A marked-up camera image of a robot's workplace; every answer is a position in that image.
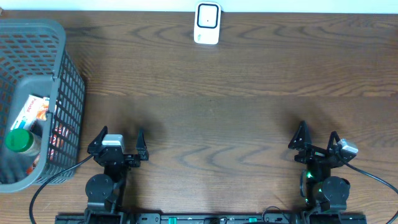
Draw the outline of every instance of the white background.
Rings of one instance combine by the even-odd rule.
[[[224,12],[398,13],[398,0],[217,0]],[[3,9],[194,12],[195,0],[1,0]]]

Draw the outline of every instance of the green lid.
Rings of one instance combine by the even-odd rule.
[[[6,146],[14,152],[25,152],[33,144],[33,134],[23,128],[17,128],[6,137]]]

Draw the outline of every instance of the gray plastic basket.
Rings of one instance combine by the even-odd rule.
[[[63,27],[55,21],[0,20],[0,193],[42,184],[76,164],[85,86],[65,51],[65,39]],[[42,137],[42,145],[30,175],[26,170],[35,157],[4,145],[28,95],[50,97],[47,120],[38,121],[32,131]],[[51,184],[71,179],[74,173],[67,172]]]

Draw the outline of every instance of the black square outline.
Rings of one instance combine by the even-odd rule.
[[[207,26],[201,26],[201,25],[199,25],[200,6],[216,6],[216,7],[217,7],[216,25],[215,25],[215,26],[213,26],[213,27],[207,27]],[[215,5],[215,4],[205,4],[205,3],[200,4],[200,5],[198,6],[198,17],[197,17],[197,25],[198,25],[198,27],[200,27],[200,28],[207,28],[207,29],[214,29],[214,28],[216,28],[217,25],[218,25],[218,11],[219,11],[219,8],[218,8],[218,6]]]

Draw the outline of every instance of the brown wooden surface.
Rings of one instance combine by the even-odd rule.
[[[178,212],[261,212],[304,206],[304,165],[287,149],[299,121],[316,145],[331,131],[357,143],[352,164],[398,185],[398,16],[224,13],[218,45],[193,41],[193,13],[17,12],[50,18],[86,79],[80,160],[104,125],[132,149],[146,130],[150,161],[129,176],[126,206]],[[46,187],[38,223],[83,212],[89,161]],[[348,211],[385,223],[398,196],[347,167]],[[28,223],[37,186],[0,195],[0,223]]]

